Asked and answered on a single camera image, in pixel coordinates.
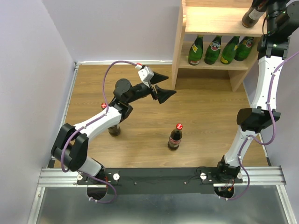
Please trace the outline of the green bottle yellow label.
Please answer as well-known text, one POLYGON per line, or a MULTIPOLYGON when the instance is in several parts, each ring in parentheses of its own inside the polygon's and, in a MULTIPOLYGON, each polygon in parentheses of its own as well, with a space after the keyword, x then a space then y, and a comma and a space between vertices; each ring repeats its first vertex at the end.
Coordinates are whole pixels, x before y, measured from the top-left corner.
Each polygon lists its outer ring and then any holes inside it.
POLYGON ((239 45, 239 36, 234 36, 225 46, 220 57, 220 62, 223 64, 230 64, 235 55, 239 45))

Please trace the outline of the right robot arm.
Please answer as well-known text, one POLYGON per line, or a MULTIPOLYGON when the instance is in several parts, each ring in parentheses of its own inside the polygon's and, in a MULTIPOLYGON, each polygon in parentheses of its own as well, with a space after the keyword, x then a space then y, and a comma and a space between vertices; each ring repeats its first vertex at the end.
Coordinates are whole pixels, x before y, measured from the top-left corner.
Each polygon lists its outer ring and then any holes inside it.
POLYGON ((281 114, 276 111, 278 81, 287 54, 290 36, 299 27, 299 2, 289 0, 255 0, 252 8, 266 12, 263 25, 267 32, 257 45, 259 75, 256 93, 250 108, 237 114, 238 131, 229 149, 211 176, 218 183, 235 180, 243 169, 242 160, 251 142, 271 144, 276 136, 275 123, 281 114))

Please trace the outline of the green bottle red-blue label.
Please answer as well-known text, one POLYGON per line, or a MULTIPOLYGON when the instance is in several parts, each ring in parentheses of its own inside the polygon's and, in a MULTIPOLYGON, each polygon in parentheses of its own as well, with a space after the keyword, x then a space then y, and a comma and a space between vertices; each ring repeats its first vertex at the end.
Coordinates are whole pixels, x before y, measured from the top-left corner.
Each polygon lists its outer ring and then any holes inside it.
POLYGON ((253 47, 254 37, 246 36, 244 37, 238 45, 234 59, 237 61, 245 60, 253 47))

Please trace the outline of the green bottle red-white label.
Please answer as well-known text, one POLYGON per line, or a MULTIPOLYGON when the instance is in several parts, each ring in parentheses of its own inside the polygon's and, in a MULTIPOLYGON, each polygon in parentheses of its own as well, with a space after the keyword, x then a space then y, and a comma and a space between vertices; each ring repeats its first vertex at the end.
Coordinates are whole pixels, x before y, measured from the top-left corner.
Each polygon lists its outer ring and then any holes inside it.
POLYGON ((204 58, 204 62, 206 64, 214 64, 218 59, 218 56, 221 51, 221 38, 221 35, 217 35, 209 44, 204 58))

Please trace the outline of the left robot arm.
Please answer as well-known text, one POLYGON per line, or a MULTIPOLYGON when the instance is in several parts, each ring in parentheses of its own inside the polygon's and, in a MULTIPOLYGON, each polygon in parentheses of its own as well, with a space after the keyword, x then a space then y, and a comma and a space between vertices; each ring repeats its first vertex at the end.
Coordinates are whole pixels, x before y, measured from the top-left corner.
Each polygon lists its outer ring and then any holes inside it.
POLYGON ((114 98, 106 109, 74 126, 68 123, 61 126, 51 154, 60 161, 62 170, 85 173, 91 183, 101 183, 104 177, 101 170, 104 167, 88 157, 89 143, 103 131, 124 121, 133 110, 131 102, 150 95, 162 104, 174 95, 175 90, 165 90, 157 85, 167 79, 167 76, 151 72, 144 81, 132 86, 129 80, 122 78, 116 82, 114 98))

